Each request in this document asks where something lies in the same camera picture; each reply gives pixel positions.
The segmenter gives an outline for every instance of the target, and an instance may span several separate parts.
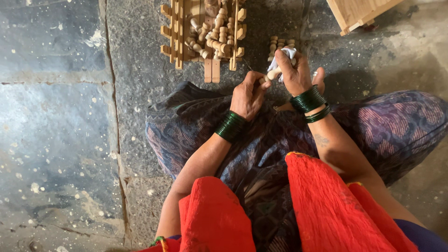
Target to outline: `stack of green bangles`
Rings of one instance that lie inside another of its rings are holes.
[[[319,94],[317,85],[314,85],[310,90],[307,90],[296,97],[292,97],[289,102],[291,103],[293,108],[300,113],[307,113],[325,104],[325,108],[321,111],[317,112],[316,114],[306,116],[306,123],[317,122],[328,115],[331,111],[330,105],[327,103],[325,98]]]
[[[220,137],[233,143],[236,136],[243,129],[246,120],[233,111],[229,111],[224,122],[215,131]]]

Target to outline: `forearm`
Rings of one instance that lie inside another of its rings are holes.
[[[214,133],[188,159],[164,201],[156,237],[181,234],[179,201],[191,193],[196,179],[215,175],[230,146],[229,142]]]

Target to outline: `gray stone slab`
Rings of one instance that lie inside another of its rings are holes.
[[[53,226],[123,239],[112,93],[111,84],[0,85],[2,232]]]
[[[3,83],[112,82],[98,1],[2,0],[1,6]]]

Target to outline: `wooden frame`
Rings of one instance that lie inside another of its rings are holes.
[[[403,0],[327,0],[344,36],[359,26],[371,25],[374,18]]]

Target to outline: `tattoo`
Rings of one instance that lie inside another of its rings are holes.
[[[316,134],[314,136],[314,141],[316,142],[316,145],[320,145],[320,147],[325,147],[327,146],[327,143],[329,143],[330,141],[326,138],[324,138],[323,136]]]

